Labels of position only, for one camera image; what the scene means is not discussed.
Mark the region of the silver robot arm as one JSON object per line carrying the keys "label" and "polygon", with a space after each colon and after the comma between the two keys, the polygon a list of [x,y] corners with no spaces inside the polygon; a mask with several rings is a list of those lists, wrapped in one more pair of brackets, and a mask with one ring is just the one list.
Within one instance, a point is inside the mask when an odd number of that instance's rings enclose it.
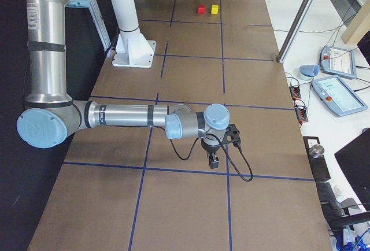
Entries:
{"label": "silver robot arm", "polygon": [[160,127],[170,140],[194,138],[217,168],[216,152],[227,143],[230,113],[220,104],[192,112],[183,104],[112,105],[75,101],[66,89],[65,8],[90,0],[26,0],[31,92],[18,117],[17,132],[41,149],[62,143],[78,130],[97,126]]}

